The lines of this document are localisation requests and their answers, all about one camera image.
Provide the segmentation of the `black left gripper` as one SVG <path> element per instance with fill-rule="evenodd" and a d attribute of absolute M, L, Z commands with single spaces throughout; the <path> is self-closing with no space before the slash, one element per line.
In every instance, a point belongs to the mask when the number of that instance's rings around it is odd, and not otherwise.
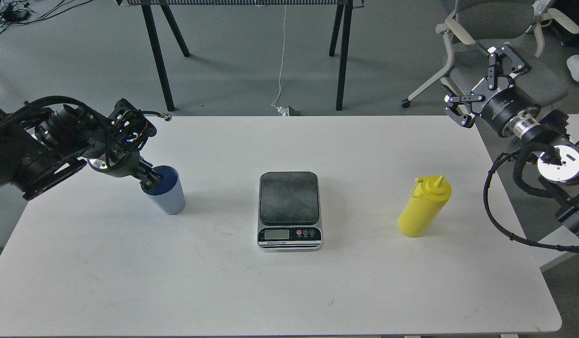
<path fill-rule="evenodd" d="M 128 100 L 122 98 L 108 116 L 103 149 L 88 156 L 88 165 L 97 172 L 113 177 L 139 179 L 143 190 L 150 191 L 162 181 L 162 175 L 140 155 L 156 127 Z"/>

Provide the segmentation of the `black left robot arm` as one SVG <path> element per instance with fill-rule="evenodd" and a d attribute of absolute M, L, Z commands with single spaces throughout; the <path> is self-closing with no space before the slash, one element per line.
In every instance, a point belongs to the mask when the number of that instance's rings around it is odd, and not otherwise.
<path fill-rule="evenodd" d="M 0 188 L 14 185 L 30 201 L 88 166 L 111 177 L 131 176 L 154 191 L 163 174 L 140 154 L 157 133 L 148 115 L 171 119 L 126 99 L 107 116 L 67 96 L 26 102 L 11 114 L 0 108 Z"/>

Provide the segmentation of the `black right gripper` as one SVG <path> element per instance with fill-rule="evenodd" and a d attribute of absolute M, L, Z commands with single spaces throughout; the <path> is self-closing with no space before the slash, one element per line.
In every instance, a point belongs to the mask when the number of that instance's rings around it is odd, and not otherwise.
<path fill-rule="evenodd" d="M 522 115 L 537 117 L 540 105 L 515 83 L 515 78 L 531 71 L 531 66 L 509 45 L 493 46 L 487 50 L 489 65 L 484 77 L 471 90 L 472 95 L 446 94 L 444 113 L 463 128 L 472 128 L 474 114 L 479 115 L 500 137 L 511 136 L 513 119 Z M 510 60 L 507 75 L 502 60 Z M 457 107 L 468 106 L 472 113 L 461 114 Z"/>

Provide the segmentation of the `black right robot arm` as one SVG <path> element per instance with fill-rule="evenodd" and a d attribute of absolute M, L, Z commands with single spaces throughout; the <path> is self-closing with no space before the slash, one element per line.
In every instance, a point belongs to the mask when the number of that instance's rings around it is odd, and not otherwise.
<path fill-rule="evenodd" d="M 579 194 L 569 195 L 564 186 L 579 185 L 579 141 L 572 143 L 566 126 L 568 116 L 553 110 L 536 120 L 540 106 L 515 83 L 515 79 L 532 70 L 523 57 L 508 45 L 484 50 L 487 75 L 469 94 L 459 95 L 448 81 L 442 80 L 446 92 L 444 112 L 459 126 L 472 128 L 482 118 L 499 137 L 514 136 L 519 149 L 502 153 L 493 162 L 483 186 L 483 205 L 495 228 L 510 240 L 521 244 L 579 254 L 579 246 L 541 244 L 508 231 L 494 218 L 488 201 L 491 180 L 497 169 L 513 160 L 513 182 L 525 193 L 554 199 L 560 205 L 557 221 L 579 238 Z"/>

